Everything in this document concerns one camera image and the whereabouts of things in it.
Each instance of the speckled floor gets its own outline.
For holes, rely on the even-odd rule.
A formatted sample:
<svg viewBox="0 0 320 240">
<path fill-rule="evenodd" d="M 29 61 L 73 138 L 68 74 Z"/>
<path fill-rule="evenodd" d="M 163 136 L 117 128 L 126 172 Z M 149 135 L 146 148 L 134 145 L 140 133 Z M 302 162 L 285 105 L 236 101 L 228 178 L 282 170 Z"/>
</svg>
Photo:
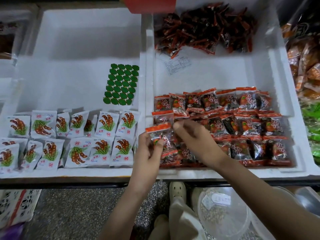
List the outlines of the speckled floor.
<svg viewBox="0 0 320 240">
<path fill-rule="evenodd" d="M 155 218 L 169 213 L 167 182 L 156 182 L 135 221 L 136 239 L 147 239 Z M 42 190 L 33 219 L 25 225 L 25 240 L 92 240 L 124 192 L 119 189 Z M 258 239 L 248 230 L 242 239 Z"/>
</svg>

